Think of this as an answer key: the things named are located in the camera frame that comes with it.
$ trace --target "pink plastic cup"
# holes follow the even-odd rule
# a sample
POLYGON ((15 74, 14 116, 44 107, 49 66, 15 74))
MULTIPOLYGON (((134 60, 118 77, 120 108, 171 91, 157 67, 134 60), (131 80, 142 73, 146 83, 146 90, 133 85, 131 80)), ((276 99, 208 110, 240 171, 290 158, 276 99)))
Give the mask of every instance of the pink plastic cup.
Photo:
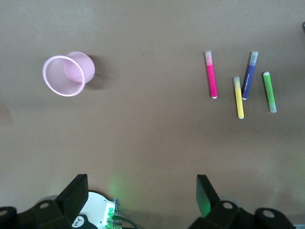
POLYGON ((52 56, 43 66, 43 79, 55 93, 71 97, 79 94, 95 75, 95 66, 89 56, 71 52, 65 56, 52 56))

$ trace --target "black object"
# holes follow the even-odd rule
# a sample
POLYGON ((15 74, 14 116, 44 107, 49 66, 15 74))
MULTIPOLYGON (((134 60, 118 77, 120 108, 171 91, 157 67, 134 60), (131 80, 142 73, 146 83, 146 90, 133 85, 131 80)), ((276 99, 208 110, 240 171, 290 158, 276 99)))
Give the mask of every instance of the black object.
POLYGON ((17 214, 14 207, 0 208, 0 229, 72 229, 88 199, 88 178, 79 174, 55 200, 44 200, 17 214))
POLYGON ((252 215, 230 201, 221 201, 206 175, 197 175, 196 198, 203 217, 189 229, 294 229, 277 210, 259 208, 252 215))

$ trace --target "black cable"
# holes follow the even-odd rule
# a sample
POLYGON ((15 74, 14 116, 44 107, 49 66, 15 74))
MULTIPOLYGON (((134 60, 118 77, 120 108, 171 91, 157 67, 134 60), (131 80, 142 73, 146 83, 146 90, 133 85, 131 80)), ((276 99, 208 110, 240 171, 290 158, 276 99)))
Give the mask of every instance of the black cable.
POLYGON ((119 216, 112 216, 112 219, 120 219, 120 220, 126 221, 126 222, 130 223, 131 225, 133 225, 134 229, 139 229, 138 226, 134 222, 130 221, 129 219, 119 217, 119 216))

